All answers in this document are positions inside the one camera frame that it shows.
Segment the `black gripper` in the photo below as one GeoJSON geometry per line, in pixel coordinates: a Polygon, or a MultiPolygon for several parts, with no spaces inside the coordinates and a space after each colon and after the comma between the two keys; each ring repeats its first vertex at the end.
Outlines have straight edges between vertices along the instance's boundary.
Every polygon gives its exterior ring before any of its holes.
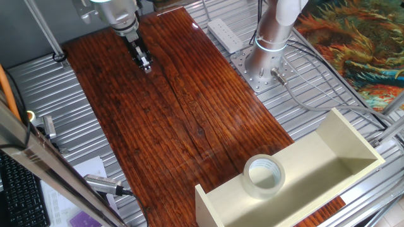
{"type": "Polygon", "coordinates": [[[137,65],[142,65],[145,73],[152,71],[152,60],[143,56],[145,52],[144,41],[138,33],[125,34],[125,45],[130,54],[135,54],[134,61],[137,65]]]}

